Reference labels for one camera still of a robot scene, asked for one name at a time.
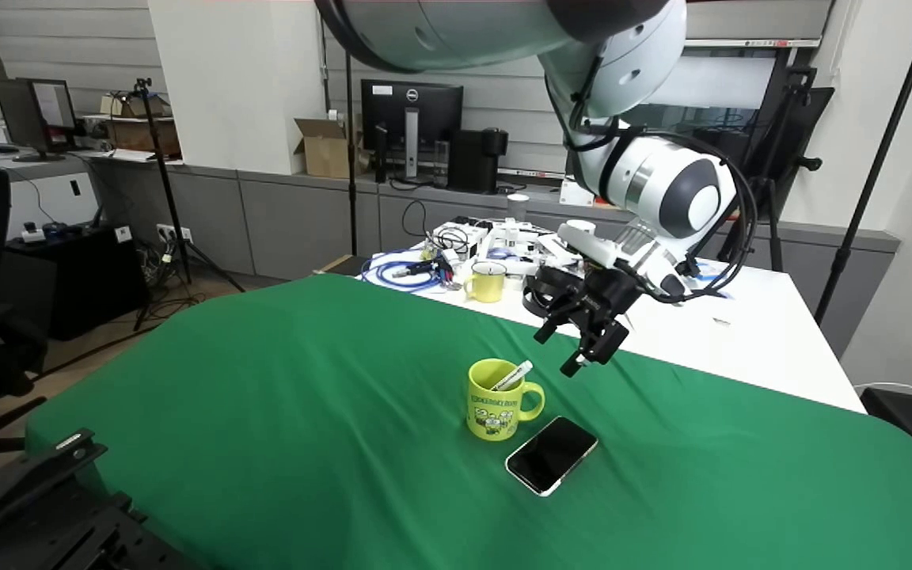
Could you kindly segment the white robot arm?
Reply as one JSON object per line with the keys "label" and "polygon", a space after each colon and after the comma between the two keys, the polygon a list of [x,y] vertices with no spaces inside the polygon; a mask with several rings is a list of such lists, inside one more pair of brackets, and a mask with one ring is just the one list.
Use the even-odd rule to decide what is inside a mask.
{"label": "white robot arm", "polygon": [[576,329],[560,364],[576,374],[627,340],[621,317],[643,298],[684,305],[705,295],[684,276],[719,221],[750,210],[739,166],[684,132],[627,115],[672,76],[689,40],[689,0],[313,0],[332,37],[391,73],[436,73],[534,58],[563,132],[570,176],[627,211],[608,242],[563,226],[584,256],[576,276],[539,269],[527,306],[545,332]]}

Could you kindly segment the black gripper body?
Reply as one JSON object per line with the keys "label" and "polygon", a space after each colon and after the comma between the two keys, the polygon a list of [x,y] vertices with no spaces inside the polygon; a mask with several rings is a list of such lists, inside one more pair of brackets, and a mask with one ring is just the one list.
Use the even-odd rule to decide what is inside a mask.
{"label": "black gripper body", "polygon": [[539,266],[522,281],[522,306],[541,320],[560,315],[584,332],[614,326],[643,295],[641,281],[617,269],[593,266],[584,276]]}

